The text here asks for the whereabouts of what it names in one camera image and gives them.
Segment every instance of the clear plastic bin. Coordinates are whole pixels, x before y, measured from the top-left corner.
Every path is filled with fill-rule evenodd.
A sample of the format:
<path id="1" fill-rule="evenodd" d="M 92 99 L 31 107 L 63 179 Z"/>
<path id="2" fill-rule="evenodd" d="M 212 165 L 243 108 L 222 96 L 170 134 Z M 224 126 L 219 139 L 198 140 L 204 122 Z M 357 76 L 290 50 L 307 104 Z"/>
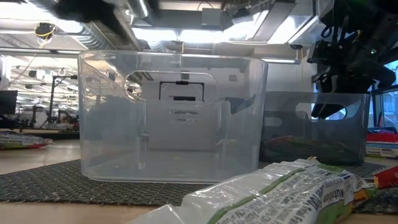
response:
<path id="1" fill-rule="evenodd" d="M 78 62 L 83 175 L 197 183 L 257 169 L 262 60 L 97 51 Z"/>
<path id="2" fill-rule="evenodd" d="M 364 162 L 369 95 L 275 91 L 267 92 L 266 99 L 261 161 L 316 156 L 327 164 Z M 315 103 L 341 110 L 326 119 L 314 119 Z"/>

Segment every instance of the gray mat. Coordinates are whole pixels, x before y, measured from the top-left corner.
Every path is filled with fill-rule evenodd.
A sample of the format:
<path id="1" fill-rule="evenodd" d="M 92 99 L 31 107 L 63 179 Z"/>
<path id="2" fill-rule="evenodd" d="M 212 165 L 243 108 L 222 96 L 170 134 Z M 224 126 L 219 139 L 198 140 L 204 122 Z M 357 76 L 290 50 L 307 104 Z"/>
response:
<path id="1" fill-rule="evenodd" d="M 385 166 L 364 163 L 343 168 L 361 177 L 369 177 Z M 98 182 L 81 175 L 80 160 L 76 160 L 0 175 L 0 201 L 180 205 L 184 195 L 207 186 L 209 185 Z"/>

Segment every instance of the ceiling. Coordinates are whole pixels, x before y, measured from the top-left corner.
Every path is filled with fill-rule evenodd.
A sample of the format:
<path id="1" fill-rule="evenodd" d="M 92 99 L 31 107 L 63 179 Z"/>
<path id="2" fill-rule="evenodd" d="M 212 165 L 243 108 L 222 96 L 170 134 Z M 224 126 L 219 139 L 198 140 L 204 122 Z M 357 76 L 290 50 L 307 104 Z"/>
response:
<path id="1" fill-rule="evenodd" d="M 297 0 L 297 1 L 276 1 L 289 2 L 288 9 L 282 8 L 279 14 L 272 15 L 272 8 L 269 0 L 262 1 L 161 1 L 162 10 L 175 11 L 201 11 L 202 9 L 221 9 L 224 7 L 229 13 L 234 13 L 235 7 L 246 7 L 251 4 L 250 10 L 256 14 L 256 18 L 251 23 L 243 26 L 235 26 L 228 32 L 235 34 L 236 37 L 231 41 L 214 41 L 215 37 L 202 35 L 200 39 L 204 41 L 186 41 L 184 43 L 183 52 L 185 54 L 210 54 L 210 55 L 229 55 L 229 56 L 250 56 L 259 58 L 280 58 L 280 59 L 297 59 L 297 52 L 284 45 L 295 33 L 298 32 L 305 24 L 308 25 L 310 19 L 314 19 L 313 0 Z M 50 104 L 50 92 L 52 76 L 54 75 L 77 75 L 78 67 L 76 53 L 88 49 L 100 50 L 145 50 L 151 49 L 151 41 L 141 38 L 139 34 L 133 31 L 135 20 L 131 20 L 131 13 L 126 6 L 119 6 L 119 21 L 130 30 L 131 42 L 125 43 L 121 39 L 109 31 L 107 27 L 100 23 L 79 24 L 74 21 L 62 21 L 48 12 L 50 6 L 28 4 L 14 4 L 0 2 L 0 57 L 3 62 L 7 62 L 9 90 L 19 91 L 19 103 L 23 106 L 40 105 L 45 108 Z M 263 18 L 267 21 L 267 17 L 274 16 L 273 21 L 279 21 L 279 25 L 274 27 L 274 39 L 286 39 L 285 42 L 274 41 L 276 44 L 267 44 L 265 36 L 272 40 L 272 34 L 267 32 L 264 27 L 264 21 L 256 24 L 261 17 L 261 12 L 269 10 L 268 15 Z M 53 37 L 48 43 L 42 46 L 43 49 L 51 49 L 51 52 L 43 54 L 35 54 L 29 52 L 29 49 L 39 49 L 41 39 L 34 33 L 35 27 L 40 22 L 48 22 L 56 25 Z M 254 30 L 253 37 L 242 39 L 243 31 L 258 26 L 258 31 Z M 310 24 L 311 29 L 306 30 L 301 38 L 302 42 L 311 44 L 314 41 L 311 30 L 317 30 L 322 27 L 315 18 Z M 171 40 L 160 39 L 163 49 L 168 52 L 180 52 L 181 49 Z M 71 54 L 62 56 L 53 50 L 67 50 Z M 35 77 L 30 77 L 29 72 L 36 71 Z M 77 81 L 70 78 L 58 78 L 55 81 L 57 86 L 54 89 L 54 108 L 77 110 Z"/>

